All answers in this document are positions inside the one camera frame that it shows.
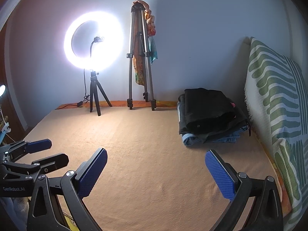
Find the ring light stand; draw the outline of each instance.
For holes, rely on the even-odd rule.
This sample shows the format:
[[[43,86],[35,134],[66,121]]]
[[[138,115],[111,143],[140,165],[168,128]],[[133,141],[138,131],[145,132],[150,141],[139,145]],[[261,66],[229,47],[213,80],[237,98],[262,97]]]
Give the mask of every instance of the ring light stand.
[[[95,37],[93,42],[91,43],[90,46],[90,58],[92,57],[92,46],[93,43],[95,42],[102,42],[104,41],[104,38],[100,38],[100,37]],[[93,111],[93,96],[94,96],[94,101],[95,101],[95,106],[96,106],[96,111],[97,111],[97,115],[100,116],[101,112],[100,112],[100,101],[98,100],[98,93],[97,93],[97,87],[99,88],[100,92],[102,93],[102,95],[104,96],[106,102],[108,103],[108,105],[110,107],[112,107],[106,93],[103,90],[102,85],[100,84],[100,82],[97,80],[97,76],[99,75],[99,73],[94,70],[91,71],[91,84],[90,84],[90,112]]]

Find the bed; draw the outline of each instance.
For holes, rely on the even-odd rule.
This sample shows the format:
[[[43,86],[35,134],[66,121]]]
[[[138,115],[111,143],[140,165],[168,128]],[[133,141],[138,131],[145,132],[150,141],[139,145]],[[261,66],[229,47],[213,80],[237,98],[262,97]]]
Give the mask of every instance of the bed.
[[[208,143],[186,148],[178,134],[175,108],[88,108],[53,110],[25,138],[49,138],[53,146],[19,160],[30,163],[64,152],[67,167],[50,173],[62,176],[77,169],[103,147],[108,162],[89,197],[88,210],[103,230],[210,230],[224,211],[224,199],[208,172],[204,155],[215,149],[221,158],[250,177],[271,175],[278,181],[263,147],[254,134],[241,134],[237,143]],[[60,198],[65,213],[69,211]],[[235,230],[252,204],[249,200]]]

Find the green striped pillow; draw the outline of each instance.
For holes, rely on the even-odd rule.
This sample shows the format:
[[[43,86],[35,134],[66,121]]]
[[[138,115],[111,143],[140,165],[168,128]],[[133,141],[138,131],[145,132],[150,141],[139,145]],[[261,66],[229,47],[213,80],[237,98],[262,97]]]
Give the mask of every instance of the green striped pillow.
[[[284,180],[292,230],[308,206],[308,92],[299,65],[251,38],[247,108]]]

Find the screw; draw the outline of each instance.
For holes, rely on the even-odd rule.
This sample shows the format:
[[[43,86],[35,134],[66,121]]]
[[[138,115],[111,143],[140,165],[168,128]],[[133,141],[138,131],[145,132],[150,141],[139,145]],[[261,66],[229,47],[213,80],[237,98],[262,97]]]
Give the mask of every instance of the screw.
[[[43,180],[44,178],[45,178],[45,175],[39,175],[39,176],[38,176],[38,179],[39,179],[39,180]]]
[[[247,174],[244,173],[244,172],[239,172],[238,175],[239,175],[239,177],[241,177],[242,179],[247,178]]]
[[[270,181],[270,182],[274,182],[274,178],[272,176],[268,176],[267,179]]]
[[[67,171],[66,176],[72,176],[75,172],[73,170]]]

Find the orange scarf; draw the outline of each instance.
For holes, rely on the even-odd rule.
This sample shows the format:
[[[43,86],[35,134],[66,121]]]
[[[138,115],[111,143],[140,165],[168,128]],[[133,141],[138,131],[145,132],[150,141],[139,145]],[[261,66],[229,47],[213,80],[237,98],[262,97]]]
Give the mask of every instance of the orange scarf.
[[[137,0],[134,1],[133,3],[139,2],[145,7],[144,11],[144,17],[147,21],[147,35],[148,36],[154,36],[156,34],[155,30],[155,25],[154,25],[154,20],[155,17],[151,15],[152,11],[149,9],[149,5],[142,1],[142,0]],[[133,42],[135,42],[135,37],[138,32],[138,22],[135,20],[135,25],[134,25],[134,36],[133,36]],[[138,54],[138,47],[136,46],[134,49],[134,57],[133,57],[133,64],[135,68],[135,77],[136,77],[136,83],[139,85],[144,86],[144,72],[145,70],[143,69],[143,57],[139,56]]]

